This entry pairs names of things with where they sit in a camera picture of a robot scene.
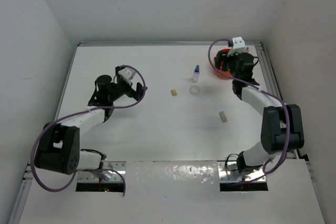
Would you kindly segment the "blue cap spray bottle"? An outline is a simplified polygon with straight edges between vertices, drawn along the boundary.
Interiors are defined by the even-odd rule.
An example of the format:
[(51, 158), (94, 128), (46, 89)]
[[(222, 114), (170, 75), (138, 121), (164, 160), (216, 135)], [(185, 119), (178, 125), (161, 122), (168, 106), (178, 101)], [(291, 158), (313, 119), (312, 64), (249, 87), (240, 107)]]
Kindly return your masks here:
[(192, 81), (193, 81), (194, 83), (197, 83), (197, 82), (198, 82), (199, 75), (200, 75), (200, 66), (199, 66), (199, 65), (196, 65), (196, 67), (195, 67), (195, 69), (194, 69), (194, 72), (193, 72), (193, 76), (192, 76)]

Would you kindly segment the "tan eraser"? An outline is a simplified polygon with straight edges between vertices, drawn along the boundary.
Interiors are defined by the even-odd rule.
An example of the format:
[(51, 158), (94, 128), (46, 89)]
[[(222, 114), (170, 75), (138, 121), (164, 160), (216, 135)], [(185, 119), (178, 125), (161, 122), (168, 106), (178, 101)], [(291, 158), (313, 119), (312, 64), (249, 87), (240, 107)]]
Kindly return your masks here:
[(172, 95), (172, 96), (177, 95), (177, 91), (176, 91), (175, 89), (171, 90), (171, 95)]

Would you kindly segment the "clear tape roll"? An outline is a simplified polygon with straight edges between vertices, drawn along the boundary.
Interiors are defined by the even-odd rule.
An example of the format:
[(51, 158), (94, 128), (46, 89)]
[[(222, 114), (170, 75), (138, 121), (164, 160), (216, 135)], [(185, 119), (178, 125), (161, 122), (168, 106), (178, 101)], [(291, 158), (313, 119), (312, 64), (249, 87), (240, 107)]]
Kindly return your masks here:
[(189, 89), (191, 95), (198, 95), (200, 92), (200, 87), (197, 85), (192, 85)]

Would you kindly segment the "beige staple box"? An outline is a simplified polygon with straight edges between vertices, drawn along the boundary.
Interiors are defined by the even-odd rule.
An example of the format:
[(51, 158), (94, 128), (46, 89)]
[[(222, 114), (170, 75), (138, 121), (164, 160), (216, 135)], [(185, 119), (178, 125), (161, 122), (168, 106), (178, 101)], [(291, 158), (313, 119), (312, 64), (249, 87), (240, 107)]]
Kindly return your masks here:
[(220, 112), (219, 112), (219, 116), (220, 116), (221, 121), (222, 121), (223, 123), (227, 122), (227, 117), (226, 117), (226, 114), (225, 114), (224, 111), (220, 111)]

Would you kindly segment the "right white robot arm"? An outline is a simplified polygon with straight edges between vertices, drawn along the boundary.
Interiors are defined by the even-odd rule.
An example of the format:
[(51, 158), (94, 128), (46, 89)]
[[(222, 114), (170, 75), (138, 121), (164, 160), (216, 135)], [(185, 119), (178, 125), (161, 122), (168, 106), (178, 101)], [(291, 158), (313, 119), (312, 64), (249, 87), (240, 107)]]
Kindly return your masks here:
[(219, 74), (232, 79), (233, 93), (248, 103), (262, 117), (260, 141), (238, 154), (236, 165), (239, 173), (250, 173), (281, 154), (283, 162), (288, 151), (304, 146), (301, 110), (296, 104), (285, 104), (266, 91), (260, 90), (253, 77), (257, 58), (243, 52), (229, 54), (220, 50), (214, 57)]

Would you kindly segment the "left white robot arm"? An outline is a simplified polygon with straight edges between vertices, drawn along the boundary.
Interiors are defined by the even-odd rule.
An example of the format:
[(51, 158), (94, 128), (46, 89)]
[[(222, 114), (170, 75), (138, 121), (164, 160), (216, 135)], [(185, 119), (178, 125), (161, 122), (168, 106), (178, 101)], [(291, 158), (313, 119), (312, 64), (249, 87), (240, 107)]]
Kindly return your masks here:
[(144, 98), (145, 81), (132, 87), (140, 72), (129, 65), (115, 68), (115, 77), (101, 75), (95, 80), (94, 92), (84, 111), (50, 122), (44, 126), (32, 151), (37, 168), (61, 174), (73, 174), (80, 161), (80, 138), (93, 127), (106, 122), (117, 109), (117, 99), (126, 95), (136, 103)]

